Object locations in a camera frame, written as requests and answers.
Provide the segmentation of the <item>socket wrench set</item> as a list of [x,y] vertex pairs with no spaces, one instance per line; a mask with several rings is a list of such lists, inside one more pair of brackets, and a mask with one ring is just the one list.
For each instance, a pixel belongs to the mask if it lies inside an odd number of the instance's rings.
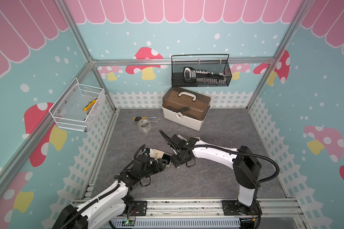
[[183,80],[187,83],[208,84],[208,85],[224,85],[226,77],[222,74],[214,74],[213,72],[195,70],[185,67],[183,70]]

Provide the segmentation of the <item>yellow black handled screwdriver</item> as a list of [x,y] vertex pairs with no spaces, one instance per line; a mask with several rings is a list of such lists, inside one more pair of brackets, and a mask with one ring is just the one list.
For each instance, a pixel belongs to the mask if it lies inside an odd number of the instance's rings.
[[156,119],[156,117],[141,117],[141,116],[137,116],[133,118],[133,121],[139,121],[142,119]]

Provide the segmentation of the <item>yellow utility knife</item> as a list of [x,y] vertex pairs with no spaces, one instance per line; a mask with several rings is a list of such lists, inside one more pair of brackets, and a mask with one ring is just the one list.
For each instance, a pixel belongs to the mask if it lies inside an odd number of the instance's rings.
[[84,109],[83,111],[87,112],[88,110],[91,110],[94,104],[97,102],[97,99],[92,100]]

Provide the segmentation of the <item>cream drawer-style jewelry box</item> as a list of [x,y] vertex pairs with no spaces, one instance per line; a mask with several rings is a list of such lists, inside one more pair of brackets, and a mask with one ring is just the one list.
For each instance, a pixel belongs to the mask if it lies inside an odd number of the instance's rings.
[[167,153],[160,151],[160,150],[157,150],[157,149],[150,149],[149,154],[154,159],[166,160],[167,162],[164,162],[164,164],[166,165],[167,168],[170,166],[171,158],[172,158],[172,156],[170,154],[167,154]]

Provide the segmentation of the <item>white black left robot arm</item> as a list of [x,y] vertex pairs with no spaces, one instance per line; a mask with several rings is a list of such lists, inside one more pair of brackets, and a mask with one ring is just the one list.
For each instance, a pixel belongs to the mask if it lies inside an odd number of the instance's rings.
[[169,161],[151,156],[152,149],[142,145],[132,161],[114,177],[115,181],[97,196],[76,207],[66,206],[55,221],[54,229],[99,229],[121,214],[129,215],[134,198],[130,195],[141,181],[165,170]]

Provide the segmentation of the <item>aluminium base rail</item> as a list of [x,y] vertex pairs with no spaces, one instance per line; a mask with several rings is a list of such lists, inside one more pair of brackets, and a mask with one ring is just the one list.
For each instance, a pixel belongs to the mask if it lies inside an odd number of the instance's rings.
[[235,199],[136,199],[128,213],[123,200],[85,211],[90,229],[308,229],[297,200],[261,198],[240,213]]

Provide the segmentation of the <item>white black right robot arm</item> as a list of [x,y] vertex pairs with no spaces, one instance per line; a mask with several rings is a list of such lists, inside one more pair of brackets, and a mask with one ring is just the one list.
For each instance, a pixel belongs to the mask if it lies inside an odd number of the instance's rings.
[[[254,154],[246,146],[224,148],[208,144],[196,137],[190,137],[187,140],[177,135],[169,137],[161,129],[159,133],[174,151],[171,161],[176,168],[183,164],[188,168],[192,167],[195,165],[197,158],[203,158],[225,165],[234,171],[236,181],[239,184],[239,194],[234,204],[227,203],[223,205],[229,211],[227,215],[250,215],[253,210],[259,216],[261,215],[257,193],[261,183],[273,180],[279,175],[280,168],[274,160],[263,155]],[[260,159],[271,163],[275,167],[273,175],[259,179],[262,168]]]

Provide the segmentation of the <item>clear packing tape roll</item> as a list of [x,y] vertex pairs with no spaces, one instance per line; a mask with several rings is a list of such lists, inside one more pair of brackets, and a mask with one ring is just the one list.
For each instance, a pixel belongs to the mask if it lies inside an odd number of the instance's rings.
[[140,119],[137,122],[137,126],[139,131],[142,133],[148,133],[152,128],[152,124],[149,119]]

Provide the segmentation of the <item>white storage box brown lid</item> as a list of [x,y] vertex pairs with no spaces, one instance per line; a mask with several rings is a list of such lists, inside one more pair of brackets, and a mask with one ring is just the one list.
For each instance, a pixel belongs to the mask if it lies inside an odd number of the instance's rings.
[[173,87],[162,98],[164,118],[199,131],[210,109],[209,96]]

